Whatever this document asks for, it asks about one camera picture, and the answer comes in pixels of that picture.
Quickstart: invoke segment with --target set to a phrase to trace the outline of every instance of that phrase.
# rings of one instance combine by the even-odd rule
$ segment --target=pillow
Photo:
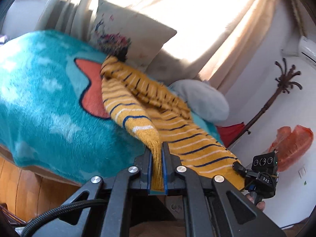
[[[99,0],[89,44],[145,71],[164,43],[176,33],[145,15]]]
[[[229,105],[224,95],[208,82],[178,80],[169,86],[201,118],[208,122],[224,121],[229,115]]]

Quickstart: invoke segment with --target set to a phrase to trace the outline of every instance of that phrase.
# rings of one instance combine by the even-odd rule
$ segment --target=curtain
[[[177,31],[145,73],[169,85],[199,77],[225,93],[267,32],[275,0],[107,0]],[[49,0],[37,30],[90,40],[98,0]]]
[[[255,0],[243,19],[199,72],[201,80],[226,93],[257,50],[274,15],[276,0]]]

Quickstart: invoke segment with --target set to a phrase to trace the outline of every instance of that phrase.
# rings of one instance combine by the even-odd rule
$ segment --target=coat rack
[[[235,141],[237,141],[245,132],[248,132],[250,134],[249,128],[252,127],[252,125],[270,108],[270,106],[276,100],[280,93],[287,92],[289,94],[290,91],[288,89],[293,89],[293,86],[297,86],[300,90],[302,90],[303,87],[299,83],[291,81],[293,77],[301,75],[301,72],[295,72],[295,65],[292,65],[290,70],[287,72],[287,63],[285,58],[283,58],[283,62],[284,69],[282,68],[279,62],[275,62],[275,64],[281,69],[281,76],[279,78],[275,78],[275,80],[278,82],[277,90],[266,102],[266,104],[262,107],[259,113],[256,116],[254,116],[253,119],[250,120],[249,123],[243,128],[243,130],[230,142],[229,146],[231,146]]]

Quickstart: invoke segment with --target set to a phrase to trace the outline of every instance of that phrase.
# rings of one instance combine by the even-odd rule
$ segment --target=red fabric
[[[293,132],[289,126],[278,129],[276,140],[269,151],[276,150],[278,171],[287,170],[296,163],[312,145],[314,134],[310,128],[297,125]]]
[[[104,109],[102,101],[101,64],[83,59],[76,59],[75,63],[90,81],[90,84],[81,94],[79,102],[82,108],[95,117],[103,119],[110,118],[110,115]]]
[[[244,129],[244,127],[244,122],[232,126],[217,126],[217,131],[219,132],[225,147],[228,147],[231,141]]]

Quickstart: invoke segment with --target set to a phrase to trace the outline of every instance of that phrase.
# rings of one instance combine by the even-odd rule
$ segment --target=air conditioner
[[[298,54],[316,69],[316,43],[302,36],[298,45]]]

